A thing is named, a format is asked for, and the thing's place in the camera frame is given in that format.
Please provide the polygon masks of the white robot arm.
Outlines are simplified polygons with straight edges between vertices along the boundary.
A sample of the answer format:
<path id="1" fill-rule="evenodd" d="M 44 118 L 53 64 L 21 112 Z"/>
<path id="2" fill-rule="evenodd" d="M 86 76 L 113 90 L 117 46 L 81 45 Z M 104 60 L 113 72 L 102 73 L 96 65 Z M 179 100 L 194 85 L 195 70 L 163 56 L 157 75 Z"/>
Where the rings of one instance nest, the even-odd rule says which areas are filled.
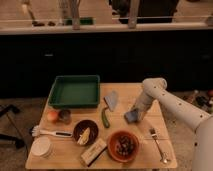
<path id="1" fill-rule="evenodd" d="M 192 171 L 213 171 L 213 116 L 169 93 L 166 88 L 164 78 L 144 79 L 142 92 L 132 109 L 138 109 L 140 118 L 143 118 L 153 101 L 158 100 L 196 134 Z"/>

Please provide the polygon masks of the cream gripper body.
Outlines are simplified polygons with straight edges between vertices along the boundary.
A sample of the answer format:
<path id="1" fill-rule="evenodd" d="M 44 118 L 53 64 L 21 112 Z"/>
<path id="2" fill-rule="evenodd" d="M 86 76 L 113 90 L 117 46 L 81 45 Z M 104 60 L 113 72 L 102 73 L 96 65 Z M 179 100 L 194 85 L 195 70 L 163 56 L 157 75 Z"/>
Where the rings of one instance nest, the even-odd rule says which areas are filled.
<path id="1" fill-rule="evenodd" d="M 131 114 L 133 116 L 134 122 L 139 122 L 146 116 L 147 111 L 133 105 L 131 108 Z"/>

